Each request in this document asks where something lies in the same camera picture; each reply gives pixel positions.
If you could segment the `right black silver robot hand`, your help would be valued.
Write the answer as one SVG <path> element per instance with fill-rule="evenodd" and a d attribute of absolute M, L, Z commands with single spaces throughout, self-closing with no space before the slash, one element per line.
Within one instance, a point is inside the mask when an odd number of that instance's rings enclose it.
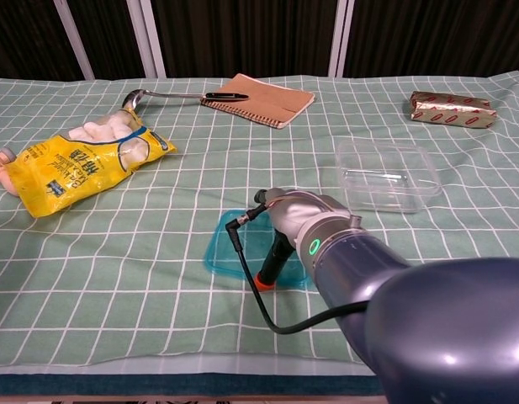
<path fill-rule="evenodd" d="M 261 291 L 273 288 L 293 253 L 313 276 L 320 250 L 351 227 L 350 210 L 329 195 L 273 188 L 257 191 L 254 200 L 265 206 L 275 230 L 273 245 L 255 277 Z"/>

